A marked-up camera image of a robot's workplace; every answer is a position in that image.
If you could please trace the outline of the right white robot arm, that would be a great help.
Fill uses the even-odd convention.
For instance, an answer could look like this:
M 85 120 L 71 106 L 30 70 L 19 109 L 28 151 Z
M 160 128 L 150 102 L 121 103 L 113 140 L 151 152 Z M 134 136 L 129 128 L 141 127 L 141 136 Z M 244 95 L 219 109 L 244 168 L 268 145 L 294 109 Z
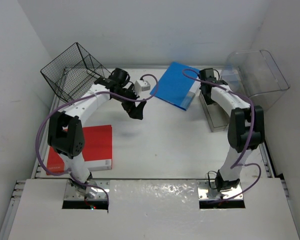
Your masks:
M 214 179 L 217 191 L 235 188 L 248 156 L 265 140 L 264 110 L 224 80 L 217 80 L 213 68 L 200 70 L 200 90 L 206 104 L 217 103 L 229 116 L 227 139 L 229 151 Z

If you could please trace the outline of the black wire mesh basket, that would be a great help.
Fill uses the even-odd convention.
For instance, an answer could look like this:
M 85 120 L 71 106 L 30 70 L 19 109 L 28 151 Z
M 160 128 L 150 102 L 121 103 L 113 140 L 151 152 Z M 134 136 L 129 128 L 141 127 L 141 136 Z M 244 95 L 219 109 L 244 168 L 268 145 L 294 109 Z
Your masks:
M 82 98 L 95 80 L 111 74 L 77 42 L 43 67 L 40 73 L 64 103 Z

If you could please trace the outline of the clear grey drawer organizer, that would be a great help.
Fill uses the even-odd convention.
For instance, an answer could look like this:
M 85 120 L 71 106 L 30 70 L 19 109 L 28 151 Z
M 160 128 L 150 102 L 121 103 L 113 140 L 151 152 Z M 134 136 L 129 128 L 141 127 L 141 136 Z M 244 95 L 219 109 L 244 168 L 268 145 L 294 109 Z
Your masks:
M 268 50 L 232 52 L 220 73 L 232 91 L 246 95 L 268 111 L 290 88 Z

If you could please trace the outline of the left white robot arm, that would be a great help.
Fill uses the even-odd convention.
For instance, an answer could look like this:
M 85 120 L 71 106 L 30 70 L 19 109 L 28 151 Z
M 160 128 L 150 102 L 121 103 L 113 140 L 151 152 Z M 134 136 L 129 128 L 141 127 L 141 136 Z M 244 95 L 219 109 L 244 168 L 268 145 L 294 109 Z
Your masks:
M 47 143 L 61 157 L 71 177 L 82 184 L 91 178 L 85 166 L 83 148 L 85 137 L 83 125 L 104 103 L 114 99 L 131 119 L 142 120 L 145 100 L 140 93 L 151 88 L 143 78 L 130 83 L 130 75 L 121 68 L 115 68 L 109 77 L 98 77 L 82 100 L 71 103 L 63 111 L 56 111 L 49 118 Z

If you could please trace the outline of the blue folder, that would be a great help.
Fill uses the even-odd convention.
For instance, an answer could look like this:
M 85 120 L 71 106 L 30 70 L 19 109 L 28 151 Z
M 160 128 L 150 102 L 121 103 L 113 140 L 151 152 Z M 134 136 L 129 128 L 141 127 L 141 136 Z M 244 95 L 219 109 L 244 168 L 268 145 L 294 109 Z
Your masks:
M 150 93 L 186 111 L 200 87 L 200 82 L 193 80 L 198 73 L 197 68 L 173 62 L 159 79 L 158 90 L 154 87 Z

